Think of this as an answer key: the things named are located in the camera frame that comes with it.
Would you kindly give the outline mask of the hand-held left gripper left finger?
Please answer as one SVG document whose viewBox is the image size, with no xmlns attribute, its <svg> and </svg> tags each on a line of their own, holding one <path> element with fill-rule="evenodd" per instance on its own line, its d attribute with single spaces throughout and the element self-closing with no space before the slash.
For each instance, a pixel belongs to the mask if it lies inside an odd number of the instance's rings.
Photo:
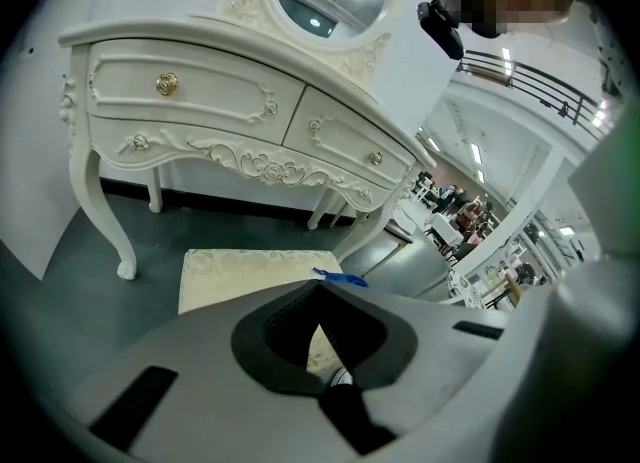
<svg viewBox="0 0 640 463">
<path fill-rule="evenodd" d="M 274 394 L 237 363 L 239 319 L 293 290 L 279 286 L 192 310 L 147 333 L 66 403 L 74 439 L 95 463 L 355 463 L 358 453 L 314 398 Z M 90 430 L 143 371 L 177 377 L 121 451 Z"/>
</svg>

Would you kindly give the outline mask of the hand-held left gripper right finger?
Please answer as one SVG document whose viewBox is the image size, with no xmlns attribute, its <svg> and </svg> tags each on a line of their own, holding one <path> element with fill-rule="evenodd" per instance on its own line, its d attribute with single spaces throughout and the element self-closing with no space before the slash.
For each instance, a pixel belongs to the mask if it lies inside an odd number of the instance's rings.
<svg viewBox="0 0 640 463">
<path fill-rule="evenodd" d="M 521 376 L 519 311 L 322 282 L 323 327 L 351 371 L 337 421 L 369 437 L 493 437 Z"/>
</svg>

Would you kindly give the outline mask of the cream upholstered stool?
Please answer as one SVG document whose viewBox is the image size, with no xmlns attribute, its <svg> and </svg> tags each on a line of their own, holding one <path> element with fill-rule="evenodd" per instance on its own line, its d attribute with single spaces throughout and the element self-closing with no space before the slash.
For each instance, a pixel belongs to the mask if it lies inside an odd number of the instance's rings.
<svg viewBox="0 0 640 463">
<path fill-rule="evenodd" d="M 184 256 L 178 313 L 254 292 L 341 273 L 329 251 L 190 249 Z"/>
</svg>

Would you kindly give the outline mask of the blue cloth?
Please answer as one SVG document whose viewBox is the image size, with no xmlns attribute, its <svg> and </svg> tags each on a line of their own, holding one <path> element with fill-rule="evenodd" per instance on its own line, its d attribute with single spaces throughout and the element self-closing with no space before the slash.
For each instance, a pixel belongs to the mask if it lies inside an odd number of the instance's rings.
<svg viewBox="0 0 640 463">
<path fill-rule="evenodd" d="M 351 285 L 355 285 L 363 288 L 369 287 L 369 284 L 363 278 L 356 275 L 330 272 L 324 269 L 319 269 L 317 267 L 313 268 L 313 272 L 321 276 L 325 281 L 331 281 L 336 283 L 347 283 L 347 284 L 351 284 Z"/>
</svg>

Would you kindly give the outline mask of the white carved dressing table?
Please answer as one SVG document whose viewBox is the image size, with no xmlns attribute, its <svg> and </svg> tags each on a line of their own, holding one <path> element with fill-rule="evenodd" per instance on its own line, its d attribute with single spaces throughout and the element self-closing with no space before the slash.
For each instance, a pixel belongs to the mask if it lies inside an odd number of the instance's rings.
<svg viewBox="0 0 640 463">
<path fill-rule="evenodd" d="M 268 186 L 320 188 L 309 226 L 336 200 L 356 212 L 338 243 L 352 255 L 436 164 L 360 87 L 318 59 L 222 21 L 88 23 L 58 39 L 70 52 L 61 111 L 75 196 L 114 247 L 117 273 L 137 274 L 134 248 L 107 203 L 99 168 L 146 172 L 162 208 L 159 169 L 199 159 Z"/>
</svg>

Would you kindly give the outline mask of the floral cushion wooden stool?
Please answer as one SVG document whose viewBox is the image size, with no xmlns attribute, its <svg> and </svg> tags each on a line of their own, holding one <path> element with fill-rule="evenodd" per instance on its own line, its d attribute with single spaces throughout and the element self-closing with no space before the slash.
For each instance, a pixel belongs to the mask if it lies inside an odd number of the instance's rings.
<svg viewBox="0 0 640 463">
<path fill-rule="evenodd" d="M 446 280 L 449 297 L 440 301 L 443 305 L 462 305 L 470 309 L 499 309 L 505 301 L 505 309 L 512 312 L 519 303 L 523 290 L 509 275 L 500 278 L 487 290 L 481 291 L 469 279 L 451 270 Z"/>
</svg>

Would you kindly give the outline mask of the black railing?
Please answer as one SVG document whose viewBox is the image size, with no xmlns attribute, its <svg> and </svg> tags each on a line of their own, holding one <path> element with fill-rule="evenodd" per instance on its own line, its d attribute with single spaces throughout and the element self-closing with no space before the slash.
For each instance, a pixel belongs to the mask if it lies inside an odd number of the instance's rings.
<svg viewBox="0 0 640 463">
<path fill-rule="evenodd" d="M 602 101 L 597 102 L 555 76 L 509 57 L 468 50 L 456 72 L 523 93 L 572 126 L 581 128 L 592 139 L 602 139 L 613 127 Z"/>
</svg>

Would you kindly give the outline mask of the person's polka dot shirt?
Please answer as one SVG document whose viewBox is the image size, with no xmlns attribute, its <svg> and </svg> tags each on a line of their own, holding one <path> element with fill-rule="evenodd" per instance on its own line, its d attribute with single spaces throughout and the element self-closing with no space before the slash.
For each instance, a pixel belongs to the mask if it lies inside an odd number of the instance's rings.
<svg viewBox="0 0 640 463">
<path fill-rule="evenodd" d="M 574 4 L 561 22 L 514 26 L 494 47 L 502 57 L 545 72 L 594 99 L 621 98 L 633 85 L 616 37 L 584 4 Z"/>
</svg>

